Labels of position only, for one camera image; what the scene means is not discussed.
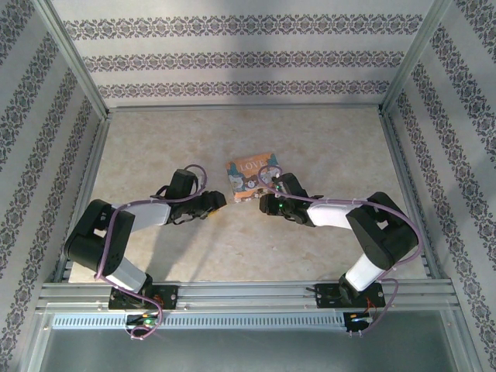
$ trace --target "beige marble floor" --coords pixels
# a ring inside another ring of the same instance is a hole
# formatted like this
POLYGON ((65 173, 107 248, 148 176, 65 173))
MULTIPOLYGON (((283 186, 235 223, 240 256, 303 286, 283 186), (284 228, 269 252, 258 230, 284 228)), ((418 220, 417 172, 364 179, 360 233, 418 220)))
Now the beige marble floor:
MULTIPOLYGON (((147 198, 176 168, 202 164, 228 205, 205 221, 131 235, 126 257, 156 281, 337 279, 362 253, 350 230, 269 217, 233 203, 225 163, 273 151, 311 195, 361 198, 385 191, 405 210, 374 108, 123 112, 114 115, 93 198, 147 198)), ((420 259, 395 277, 424 278, 420 259)), ((93 273, 74 265, 71 282, 93 273)))

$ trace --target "wire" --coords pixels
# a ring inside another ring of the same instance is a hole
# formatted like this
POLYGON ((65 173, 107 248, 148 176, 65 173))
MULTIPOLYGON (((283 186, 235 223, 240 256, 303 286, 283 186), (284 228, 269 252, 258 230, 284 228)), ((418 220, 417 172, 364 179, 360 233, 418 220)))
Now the wire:
POLYGON ((119 212, 124 211, 124 210, 128 209, 129 207, 133 207, 134 205, 182 203, 182 202, 187 202, 188 200, 191 200, 191 199, 197 197, 198 195, 200 195, 205 190, 205 187, 207 185, 208 176, 207 176, 206 170, 201 165, 190 164, 185 168, 185 170, 187 170, 188 168, 193 168, 193 167, 198 168, 203 173, 203 180, 201 183, 201 187, 193 194, 189 195, 186 198, 181 198, 181 199, 167 200, 167 199, 153 199, 152 198, 152 199, 148 199, 148 200, 131 201, 130 203, 120 205, 118 208, 116 208, 115 211, 112 213, 112 217, 110 218, 110 222, 109 222, 108 228, 107 228, 107 234, 105 235, 105 246, 103 248, 103 254, 102 254, 102 258, 100 259, 100 264, 98 265, 98 270, 95 274, 95 280, 102 279, 103 281, 106 281, 111 286, 113 286, 115 289, 117 289, 121 292, 124 292, 129 296, 132 296, 134 298, 138 298, 139 300, 142 300, 142 301, 147 301, 150 304, 155 305, 157 307, 157 310, 158 310, 158 317, 157 317, 157 322, 156 322, 155 326, 151 329, 145 327, 144 325, 138 325, 138 326, 134 327, 129 332, 132 339, 145 339, 146 337, 148 337, 152 333, 154 333, 158 329, 160 324, 162 324, 162 319, 164 317, 164 313, 162 311, 162 306, 157 301, 153 300, 152 298, 142 296, 141 294, 134 293, 133 291, 129 291, 123 287, 120 287, 116 283, 110 281, 107 277, 103 276, 103 270, 105 269, 105 264, 107 263, 107 258, 109 257, 108 254, 110 251, 110 242, 112 240, 112 232, 114 230, 115 219, 117 218, 117 215, 119 214, 119 212), (146 333, 142 336, 135 336, 135 332, 138 330, 146 331, 146 333))
POLYGON ((403 265, 403 264, 407 264, 408 262, 411 262, 413 261, 415 258, 417 258, 420 253, 422 253, 422 251, 424 250, 424 242, 422 240, 422 236, 420 234, 420 230, 419 228, 416 226, 415 223, 413 223, 411 221, 411 219, 409 219, 406 215, 404 215, 403 213, 400 213, 392 208, 389 208, 385 205, 382 205, 382 204, 378 204, 378 203, 373 203, 372 201, 368 201, 368 200, 357 200, 357 199, 353 199, 353 200, 349 200, 349 199, 331 199, 331 198, 327 198, 327 199, 313 199, 313 198, 304 198, 302 196, 296 196, 296 195, 291 195, 291 194, 286 194, 285 192, 282 192, 282 191, 279 191, 275 188, 272 188, 271 186, 269 186, 268 184, 266 184, 264 182, 264 180, 262 179, 262 172, 268 168, 276 168, 279 170, 279 172, 282 174, 282 168, 277 166, 277 165, 264 165, 263 167, 261 167, 259 170, 258 170, 258 182, 259 184, 261 184, 264 188, 266 188, 268 191, 272 191, 275 195, 279 195, 279 196, 282 196, 282 197, 285 197, 285 198, 291 198, 291 199, 295 199, 295 200, 301 200, 301 201, 304 201, 304 202, 311 202, 311 203, 316 203, 316 204, 334 204, 334 205, 369 205, 370 207, 374 207, 374 208, 377 208, 377 209, 381 209, 387 213, 391 213, 392 215, 395 215, 396 217, 402 219, 403 221, 405 221, 411 228, 412 230, 415 232, 416 236, 417 236, 417 240, 419 241, 418 242, 418 246, 417 246, 417 250, 408 258, 405 258, 404 260, 401 260, 401 261, 398 261, 391 269, 389 270, 386 270, 384 273, 382 273, 381 275, 379 275, 379 277, 376 279, 377 281, 394 281, 396 283, 396 288, 391 296, 391 298, 389 299, 389 302, 386 304, 386 306, 384 306, 383 310, 382 310, 382 313, 377 317, 377 319, 372 323, 370 324, 367 329, 365 329, 365 331, 363 331, 362 333, 366 333, 366 332, 369 332, 370 329, 372 329, 373 327, 375 327, 375 325, 384 317, 384 315, 386 314, 386 312, 388 311, 388 309, 391 307, 392 303, 393 303, 393 300, 394 298, 396 297, 396 294, 398 293, 398 287, 399 287, 399 283, 396 279, 393 279, 393 278, 388 278, 388 279, 383 279, 386 275, 389 274, 389 272, 391 270, 393 270, 395 267, 398 267, 400 265, 403 265))

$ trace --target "patterned wallpaper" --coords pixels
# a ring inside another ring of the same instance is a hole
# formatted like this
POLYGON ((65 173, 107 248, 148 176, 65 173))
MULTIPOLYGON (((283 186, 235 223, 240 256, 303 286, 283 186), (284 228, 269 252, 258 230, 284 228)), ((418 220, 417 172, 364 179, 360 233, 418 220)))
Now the patterned wallpaper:
POLYGON ((109 107, 380 103, 432 0, 53 0, 109 107))
POLYGON ((0 1, 0 371, 14 370, 99 117, 29 0, 0 1))
POLYGON ((496 370, 496 13, 455 1, 391 119, 438 265, 453 279, 484 370, 496 370))

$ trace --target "wall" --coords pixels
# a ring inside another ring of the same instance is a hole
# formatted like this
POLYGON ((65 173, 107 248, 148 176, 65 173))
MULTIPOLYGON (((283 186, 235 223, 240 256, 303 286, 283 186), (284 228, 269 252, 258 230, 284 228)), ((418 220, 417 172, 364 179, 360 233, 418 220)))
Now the wall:
POLYGON ((1 0, 0 12, 0 370, 13 370, 99 117, 32 3, 1 0))
POLYGON ((109 107, 374 103, 432 0, 53 0, 109 107))
POLYGON ((453 2, 391 112, 485 370, 496 369, 495 27, 494 0, 453 2))

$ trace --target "colorful package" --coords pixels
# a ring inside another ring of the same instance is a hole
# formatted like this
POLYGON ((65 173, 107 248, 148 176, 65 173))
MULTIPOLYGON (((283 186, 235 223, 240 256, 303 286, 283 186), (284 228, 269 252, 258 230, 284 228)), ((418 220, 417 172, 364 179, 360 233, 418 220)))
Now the colorful package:
MULTIPOLYGON (((258 171, 264 165, 278 165, 276 156, 273 153, 262 153, 254 157, 236 159, 226 164, 236 203, 259 198, 266 194, 266 190, 259 186, 257 177, 258 171)), ((272 177, 276 177, 277 173, 278 170, 275 168, 266 169, 262 173, 263 181, 271 184, 272 177)))

